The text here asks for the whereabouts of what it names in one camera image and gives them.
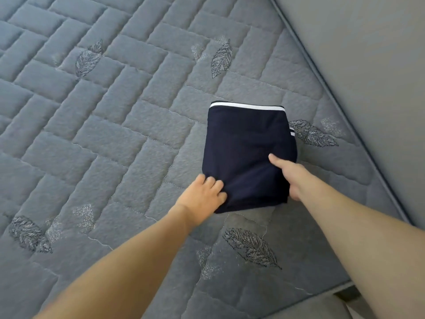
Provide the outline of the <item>navy white-striped garment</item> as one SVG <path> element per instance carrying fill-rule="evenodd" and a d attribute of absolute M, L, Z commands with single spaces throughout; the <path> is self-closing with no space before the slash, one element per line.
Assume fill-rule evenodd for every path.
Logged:
<path fill-rule="evenodd" d="M 223 181 L 227 193 L 216 214 L 287 203 L 290 184 L 269 154 L 291 162 L 298 157 L 295 131 L 283 106 L 210 104 L 202 173 Z"/>

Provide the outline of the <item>person's left hand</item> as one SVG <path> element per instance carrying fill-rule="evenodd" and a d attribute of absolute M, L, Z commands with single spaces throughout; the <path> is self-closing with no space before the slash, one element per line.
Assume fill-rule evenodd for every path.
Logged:
<path fill-rule="evenodd" d="M 222 180 L 199 174 L 177 199 L 173 209 L 183 213 L 189 228 L 197 227 L 225 203 L 227 194 L 223 188 Z"/>

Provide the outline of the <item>person's right hand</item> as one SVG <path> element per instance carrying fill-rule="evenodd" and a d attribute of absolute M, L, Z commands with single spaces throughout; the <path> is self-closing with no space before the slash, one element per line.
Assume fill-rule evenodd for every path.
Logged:
<path fill-rule="evenodd" d="M 312 175 L 303 165 L 290 161 L 289 175 L 284 176 L 289 182 L 289 196 L 296 201 L 303 201 L 304 192 L 313 180 Z"/>

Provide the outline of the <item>person's right forearm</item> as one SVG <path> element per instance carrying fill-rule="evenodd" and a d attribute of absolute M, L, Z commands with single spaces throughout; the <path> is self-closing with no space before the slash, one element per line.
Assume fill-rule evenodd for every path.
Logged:
<path fill-rule="evenodd" d="M 425 231 L 361 205 L 314 176 L 298 197 L 379 319 L 425 319 Z"/>

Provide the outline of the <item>person's left forearm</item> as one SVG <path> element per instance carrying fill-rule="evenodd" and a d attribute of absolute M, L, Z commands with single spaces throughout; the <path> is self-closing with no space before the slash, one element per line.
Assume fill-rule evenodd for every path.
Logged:
<path fill-rule="evenodd" d="M 193 225 L 189 209 L 176 204 L 93 264 L 34 319 L 141 319 Z"/>

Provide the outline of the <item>gray quilted leaf-pattern mattress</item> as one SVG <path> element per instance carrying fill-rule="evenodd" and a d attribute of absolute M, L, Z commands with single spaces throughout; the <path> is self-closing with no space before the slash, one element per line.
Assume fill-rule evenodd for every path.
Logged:
<path fill-rule="evenodd" d="M 0 0 L 0 319 L 167 213 L 215 100 L 284 105 L 313 174 L 406 220 L 271 0 Z"/>

